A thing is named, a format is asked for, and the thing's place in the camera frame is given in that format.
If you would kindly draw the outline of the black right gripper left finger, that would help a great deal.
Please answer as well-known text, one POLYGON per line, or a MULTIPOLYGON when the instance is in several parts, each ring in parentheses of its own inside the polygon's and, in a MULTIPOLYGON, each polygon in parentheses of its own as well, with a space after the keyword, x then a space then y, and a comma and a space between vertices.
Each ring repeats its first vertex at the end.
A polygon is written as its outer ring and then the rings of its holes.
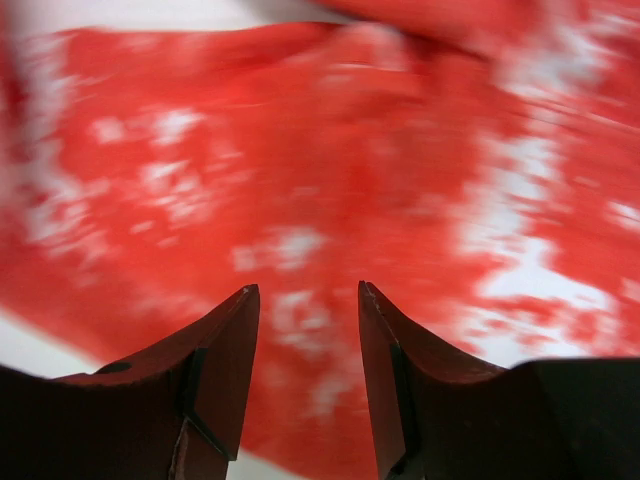
POLYGON ((225 478, 239 453, 259 312, 259 289, 248 285, 134 354, 58 379, 53 478, 225 478))

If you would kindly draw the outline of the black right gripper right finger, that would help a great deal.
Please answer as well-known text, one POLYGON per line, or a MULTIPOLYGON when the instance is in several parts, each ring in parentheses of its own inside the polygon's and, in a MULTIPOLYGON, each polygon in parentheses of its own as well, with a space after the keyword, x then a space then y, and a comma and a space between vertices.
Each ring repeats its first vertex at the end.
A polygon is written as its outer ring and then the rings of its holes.
POLYGON ((404 314, 373 283, 358 284, 359 337, 380 479, 424 475, 421 385, 462 385, 504 371, 404 314))

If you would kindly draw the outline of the orange white tie-dye trousers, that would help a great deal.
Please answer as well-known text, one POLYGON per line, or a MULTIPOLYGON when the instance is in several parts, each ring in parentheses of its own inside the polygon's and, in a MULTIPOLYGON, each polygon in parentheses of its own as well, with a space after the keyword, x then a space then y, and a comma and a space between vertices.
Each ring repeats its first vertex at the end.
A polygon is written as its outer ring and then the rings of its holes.
POLYGON ((242 438, 376 473, 357 285, 498 364, 639 352, 635 1, 5 1, 1 305, 112 361, 242 285, 242 438))

